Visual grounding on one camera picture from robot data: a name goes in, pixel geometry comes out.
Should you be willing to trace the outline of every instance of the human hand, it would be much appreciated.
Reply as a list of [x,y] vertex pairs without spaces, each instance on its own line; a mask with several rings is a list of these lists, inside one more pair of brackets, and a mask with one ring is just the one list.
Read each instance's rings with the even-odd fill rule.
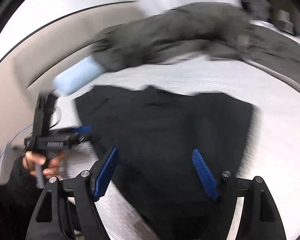
[[[59,152],[58,156],[52,159],[48,163],[48,168],[42,171],[43,175],[46,176],[47,179],[56,176],[58,177],[59,166],[63,159],[63,153]],[[25,156],[22,159],[23,167],[30,172],[32,176],[36,176],[34,166],[35,164],[44,165],[46,163],[46,157],[33,152],[26,152]]]

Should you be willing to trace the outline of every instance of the blue ribbed fingertip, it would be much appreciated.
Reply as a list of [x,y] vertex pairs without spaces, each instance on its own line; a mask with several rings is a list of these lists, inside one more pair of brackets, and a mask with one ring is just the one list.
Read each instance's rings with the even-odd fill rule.
[[207,196],[216,201],[219,198],[219,192],[217,190],[217,181],[213,177],[213,174],[209,170],[208,166],[204,162],[198,149],[194,149],[192,152],[192,163],[195,170],[201,180]]

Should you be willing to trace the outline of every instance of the beige sofa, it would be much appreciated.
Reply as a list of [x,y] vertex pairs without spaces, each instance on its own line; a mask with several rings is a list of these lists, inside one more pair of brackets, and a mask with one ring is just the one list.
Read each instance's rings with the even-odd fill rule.
[[33,122],[39,91],[51,90],[56,75],[90,54],[98,32],[143,17],[136,2],[87,8],[43,26],[7,53],[0,61],[0,149]]

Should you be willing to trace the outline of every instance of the blue gripper pad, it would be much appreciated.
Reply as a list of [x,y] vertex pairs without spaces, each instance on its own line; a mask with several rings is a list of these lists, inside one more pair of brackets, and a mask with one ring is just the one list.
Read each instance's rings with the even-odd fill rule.
[[118,150],[115,147],[111,154],[109,155],[108,160],[105,165],[102,167],[102,170],[96,179],[96,190],[93,194],[94,201],[98,201],[99,198],[105,195],[109,183],[111,181],[114,170],[118,162]]
[[198,149],[194,149],[192,152],[192,163],[200,178],[200,181],[204,187],[207,196],[216,201],[219,198],[219,192],[217,190],[217,181],[213,177],[213,174],[209,170],[207,164],[204,162]]

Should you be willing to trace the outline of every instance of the metal screw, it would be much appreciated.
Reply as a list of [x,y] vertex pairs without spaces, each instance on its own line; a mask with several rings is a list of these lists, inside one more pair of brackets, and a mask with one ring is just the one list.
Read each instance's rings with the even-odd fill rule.
[[54,182],[56,182],[57,181],[57,178],[56,177],[51,177],[50,179],[49,179],[49,182],[50,183],[54,183]]
[[261,177],[259,177],[259,176],[256,176],[256,181],[259,182],[259,183],[261,183],[261,182],[263,182],[263,179]]
[[223,171],[222,175],[225,176],[225,177],[230,177],[231,176],[231,172],[229,172],[229,171]]
[[87,177],[87,176],[89,176],[89,174],[90,174],[90,172],[89,171],[83,171],[83,172],[81,172],[81,176],[82,177]]

